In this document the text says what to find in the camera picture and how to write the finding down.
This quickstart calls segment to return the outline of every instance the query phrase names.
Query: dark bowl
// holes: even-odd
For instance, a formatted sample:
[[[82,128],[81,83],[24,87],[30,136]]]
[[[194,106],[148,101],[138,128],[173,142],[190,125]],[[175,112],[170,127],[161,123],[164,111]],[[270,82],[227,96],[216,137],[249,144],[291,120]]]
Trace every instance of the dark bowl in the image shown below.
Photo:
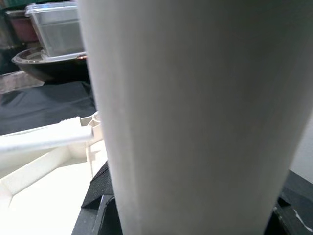
[[[43,82],[66,83],[71,81],[89,81],[85,56],[48,62],[42,59],[41,51],[41,47],[22,51],[12,61],[21,70]]]

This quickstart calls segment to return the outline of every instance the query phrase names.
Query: reddish container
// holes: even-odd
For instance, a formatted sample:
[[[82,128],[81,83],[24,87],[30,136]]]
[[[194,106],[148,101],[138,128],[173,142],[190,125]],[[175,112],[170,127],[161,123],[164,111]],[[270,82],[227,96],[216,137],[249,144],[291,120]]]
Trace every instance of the reddish container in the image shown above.
[[[38,37],[33,28],[31,20],[25,16],[24,10],[7,11],[6,14],[11,21],[14,31],[23,43],[37,42]]]

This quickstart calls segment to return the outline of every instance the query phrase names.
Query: clear plastic container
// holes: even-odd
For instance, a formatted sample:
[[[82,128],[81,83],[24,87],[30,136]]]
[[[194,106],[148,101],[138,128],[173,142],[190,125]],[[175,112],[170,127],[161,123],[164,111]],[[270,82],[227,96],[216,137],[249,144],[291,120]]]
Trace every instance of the clear plastic container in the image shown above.
[[[47,56],[83,52],[76,1],[32,4],[26,7]]]

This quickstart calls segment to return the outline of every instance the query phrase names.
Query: white wall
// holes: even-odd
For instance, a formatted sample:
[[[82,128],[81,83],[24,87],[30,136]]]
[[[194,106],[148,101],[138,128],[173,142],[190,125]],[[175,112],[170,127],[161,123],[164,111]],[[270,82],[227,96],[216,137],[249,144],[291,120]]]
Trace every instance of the white wall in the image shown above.
[[[313,113],[290,169],[313,183]]]

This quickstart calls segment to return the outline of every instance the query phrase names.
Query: white cylinder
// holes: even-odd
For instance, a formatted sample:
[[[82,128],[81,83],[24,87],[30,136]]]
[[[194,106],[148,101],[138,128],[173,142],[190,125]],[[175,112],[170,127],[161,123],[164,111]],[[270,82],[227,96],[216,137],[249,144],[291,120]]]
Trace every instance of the white cylinder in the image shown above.
[[[312,3],[78,2],[123,234],[261,235],[312,108]]]

